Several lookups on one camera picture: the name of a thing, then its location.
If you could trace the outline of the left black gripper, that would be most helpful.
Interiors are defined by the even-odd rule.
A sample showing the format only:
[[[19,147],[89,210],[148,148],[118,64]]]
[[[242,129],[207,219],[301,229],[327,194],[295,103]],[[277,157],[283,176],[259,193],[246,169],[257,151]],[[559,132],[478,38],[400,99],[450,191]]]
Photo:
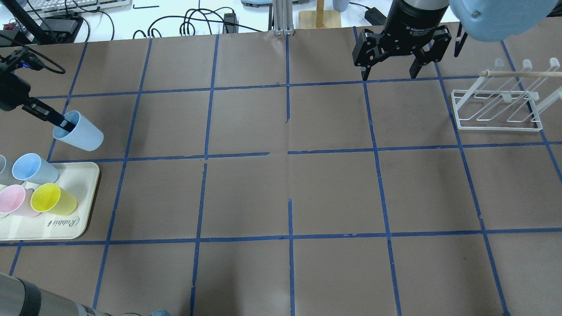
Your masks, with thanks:
[[[62,128],[65,131],[73,131],[76,124],[68,121],[62,114],[56,110],[46,106],[37,98],[30,97],[30,85],[16,76],[8,72],[1,76],[0,80],[0,108],[3,111],[12,111],[18,106],[40,120],[50,122],[54,126]]]

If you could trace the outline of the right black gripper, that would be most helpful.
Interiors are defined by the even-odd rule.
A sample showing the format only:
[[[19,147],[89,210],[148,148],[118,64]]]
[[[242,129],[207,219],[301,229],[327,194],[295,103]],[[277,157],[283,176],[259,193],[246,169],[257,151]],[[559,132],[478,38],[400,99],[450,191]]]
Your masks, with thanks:
[[[394,0],[383,30],[363,29],[353,48],[353,64],[361,67],[367,81],[371,67],[389,57],[414,56],[410,78],[430,62],[439,62],[452,41],[451,32],[441,20],[448,0]]]

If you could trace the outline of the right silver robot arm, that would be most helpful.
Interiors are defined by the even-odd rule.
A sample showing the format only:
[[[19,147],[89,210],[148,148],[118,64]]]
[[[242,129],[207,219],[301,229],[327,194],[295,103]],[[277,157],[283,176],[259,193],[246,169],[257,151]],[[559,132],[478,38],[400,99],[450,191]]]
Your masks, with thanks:
[[[363,29],[353,48],[355,66],[368,79],[378,63],[395,56],[414,56],[411,78],[431,62],[440,62],[452,42],[452,34],[441,21],[448,9],[459,20],[461,36],[455,53],[466,37],[496,42],[536,26],[556,8],[556,0],[394,0],[380,33]]]

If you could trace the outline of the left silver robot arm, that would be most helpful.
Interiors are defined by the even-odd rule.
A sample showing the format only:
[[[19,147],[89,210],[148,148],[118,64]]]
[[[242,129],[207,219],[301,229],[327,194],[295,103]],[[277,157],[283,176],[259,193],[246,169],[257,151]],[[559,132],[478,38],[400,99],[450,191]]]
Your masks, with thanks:
[[[62,115],[29,96],[30,86],[11,71],[1,72],[1,109],[11,111],[18,106],[29,107],[31,113],[55,126],[67,127]],[[105,316],[105,312],[80,304],[33,283],[1,274],[0,312],[3,316]]]

